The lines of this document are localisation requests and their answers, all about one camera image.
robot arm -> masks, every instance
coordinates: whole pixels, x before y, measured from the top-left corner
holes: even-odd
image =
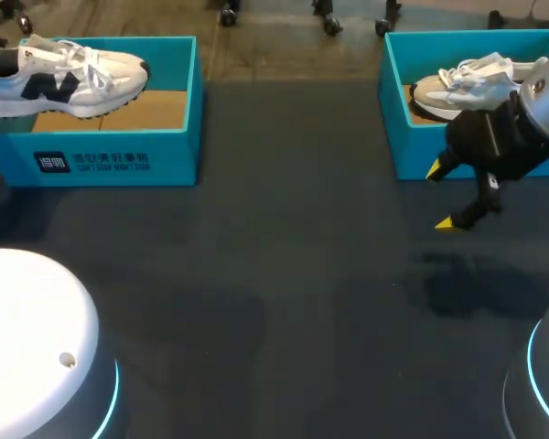
[[[469,230],[489,212],[501,212],[500,183],[523,178],[549,158],[549,60],[496,110],[462,112],[447,125],[446,140],[427,179],[440,181],[470,165],[479,195],[436,229]]]

shoe sole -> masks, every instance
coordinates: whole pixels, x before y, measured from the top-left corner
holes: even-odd
[[[111,112],[128,105],[130,102],[136,101],[143,91],[146,90],[146,86],[150,81],[150,68],[144,62],[141,63],[141,66],[144,70],[146,70],[148,78],[145,86],[135,95],[128,95],[128,97],[123,97],[110,102],[102,102],[91,106],[70,105],[63,102],[52,102],[47,100],[41,100],[39,102],[0,101],[0,119],[15,119],[17,117],[31,116],[33,114],[41,114],[45,112],[62,112],[82,120],[90,120],[96,117],[106,116]],[[42,111],[37,111],[38,103],[45,105],[47,108]]]

cardboard insert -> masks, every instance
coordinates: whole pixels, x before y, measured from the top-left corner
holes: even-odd
[[[183,127],[186,109],[186,91],[143,91],[128,105],[93,119],[43,112],[35,120],[33,133],[176,130]]]
[[[411,101],[413,99],[411,99],[410,90],[411,90],[410,85],[404,85],[403,86],[404,97],[405,97],[407,103],[409,104],[409,113],[411,114],[411,119],[413,120],[413,123],[415,125],[439,125],[439,124],[443,124],[443,122],[436,122],[436,121],[432,121],[431,119],[427,119],[419,111],[417,111],[415,109],[415,107],[411,104]]]

white dome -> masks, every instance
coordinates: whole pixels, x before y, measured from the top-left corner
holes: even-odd
[[[98,317],[81,282],[32,252],[0,249],[0,439],[25,437],[83,383]]]

sneaker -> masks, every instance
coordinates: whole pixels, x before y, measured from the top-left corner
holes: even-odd
[[[439,122],[456,118],[463,110],[494,110],[519,91],[521,82],[547,58],[512,62],[499,53],[462,61],[456,69],[441,69],[411,87],[414,106]]]
[[[0,48],[0,117],[100,116],[136,99],[149,71],[128,54],[32,36],[18,48]]]

